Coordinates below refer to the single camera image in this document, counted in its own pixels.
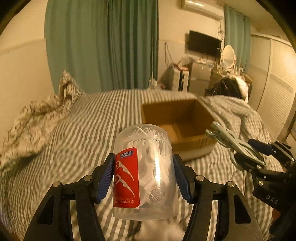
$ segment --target open cardboard box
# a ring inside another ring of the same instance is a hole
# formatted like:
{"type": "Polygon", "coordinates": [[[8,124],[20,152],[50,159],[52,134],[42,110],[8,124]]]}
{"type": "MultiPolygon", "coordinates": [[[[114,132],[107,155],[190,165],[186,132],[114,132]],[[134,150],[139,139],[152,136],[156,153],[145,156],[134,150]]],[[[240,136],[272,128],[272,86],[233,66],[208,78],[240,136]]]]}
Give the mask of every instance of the open cardboard box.
{"type": "Polygon", "coordinates": [[[209,154],[216,143],[205,136],[214,118],[195,99],[142,104],[142,122],[165,129],[170,136],[173,154],[183,161],[209,154]]]}

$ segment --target metal screw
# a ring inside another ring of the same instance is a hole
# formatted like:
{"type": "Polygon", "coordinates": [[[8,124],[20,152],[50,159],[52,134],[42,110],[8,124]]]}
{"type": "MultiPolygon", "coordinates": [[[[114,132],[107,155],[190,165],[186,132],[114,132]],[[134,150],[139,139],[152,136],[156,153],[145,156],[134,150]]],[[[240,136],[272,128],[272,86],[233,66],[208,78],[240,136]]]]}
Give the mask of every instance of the metal screw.
{"type": "Polygon", "coordinates": [[[61,184],[61,183],[60,183],[59,181],[57,181],[57,182],[54,182],[54,183],[52,184],[52,186],[55,187],[55,188],[57,188],[60,184],[61,184]]]}
{"type": "Polygon", "coordinates": [[[227,185],[230,186],[231,188],[235,187],[235,183],[232,181],[228,182],[227,185]]]}
{"type": "Polygon", "coordinates": [[[202,176],[202,175],[197,175],[196,176],[196,180],[198,180],[198,181],[203,181],[204,179],[205,179],[205,177],[202,176]]]}
{"type": "Polygon", "coordinates": [[[85,181],[90,181],[92,179],[92,176],[91,175],[86,175],[85,177],[84,177],[84,180],[85,181]]]}

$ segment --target bed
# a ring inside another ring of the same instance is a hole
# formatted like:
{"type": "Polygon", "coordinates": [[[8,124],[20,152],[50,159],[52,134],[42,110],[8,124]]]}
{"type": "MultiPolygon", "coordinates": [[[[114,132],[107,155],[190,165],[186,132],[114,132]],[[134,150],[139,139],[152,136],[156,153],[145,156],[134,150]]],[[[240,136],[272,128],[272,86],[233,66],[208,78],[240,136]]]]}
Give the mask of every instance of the bed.
{"type": "MultiPolygon", "coordinates": [[[[23,109],[4,143],[1,162],[0,219],[21,240],[42,198],[55,181],[78,181],[113,152],[116,135],[124,128],[141,123],[141,103],[197,98],[190,93],[116,90],[85,94],[66,72],[59,95],[23,109]]],[[[240,139],[255,138],[270,142],[260,116],[242,100],[211,96],[199,101],[216,121],[233,130],[240,139]]],[[[267,168],[282,171],[273,157],[265,157],[267,168]]],[[[269,237],[272,209],[252,196],[252,178],[231,163],[229,150],[216,144],[211,154],[187,162],[198,175],[212,182],[234,181],[255,213],[264,237],[269,237]]],[[[170,219],[186,229],[192,205],[179,193],[180,213],[170,219]]],[[[106,240],[132,240],[140,229],[139,221],[112,216],[111,188],[96,206],[106,240]]],[[[79,240],[75,203],[71,202],[74,240],[79,240]]],[[[214,237],[217,203],[213,203],[208,240],[214,237]]]]}

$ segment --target clear plastic container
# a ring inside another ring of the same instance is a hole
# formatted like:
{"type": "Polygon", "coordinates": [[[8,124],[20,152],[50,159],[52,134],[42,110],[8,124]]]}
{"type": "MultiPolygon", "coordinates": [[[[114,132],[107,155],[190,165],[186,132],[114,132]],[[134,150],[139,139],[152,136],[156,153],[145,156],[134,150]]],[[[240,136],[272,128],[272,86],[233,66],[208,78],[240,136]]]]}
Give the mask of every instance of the clear plastic container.
{"type": "Polygon", "coordinates": [[[113,216],[126,220],[164,219],[179,214],[169,136],[162,128],[138,124],[115,139],[113,216]]]}

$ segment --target wall-mounted tv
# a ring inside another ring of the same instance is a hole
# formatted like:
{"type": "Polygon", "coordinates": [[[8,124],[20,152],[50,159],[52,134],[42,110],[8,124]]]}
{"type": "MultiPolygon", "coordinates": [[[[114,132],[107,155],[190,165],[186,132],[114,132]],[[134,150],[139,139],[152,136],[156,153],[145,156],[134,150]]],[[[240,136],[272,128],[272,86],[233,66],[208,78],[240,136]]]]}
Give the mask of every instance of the wall-mounted tv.
{"type": "Polygon", "coordinates": [[[221,40],[190,30],[188,50],[218,58],[220,56],[220,49],[221,40]]]}

